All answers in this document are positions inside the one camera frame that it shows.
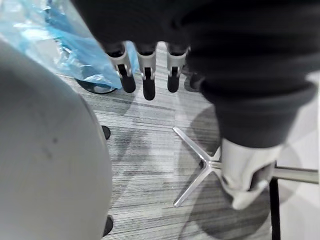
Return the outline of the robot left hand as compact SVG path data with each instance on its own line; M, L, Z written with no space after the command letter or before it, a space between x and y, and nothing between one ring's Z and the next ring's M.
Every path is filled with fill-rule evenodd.
M215 108L221 184L245 209L271 180L300 108L316 95L317 0L75 0L105 51L118 42L187 46L190 71Z

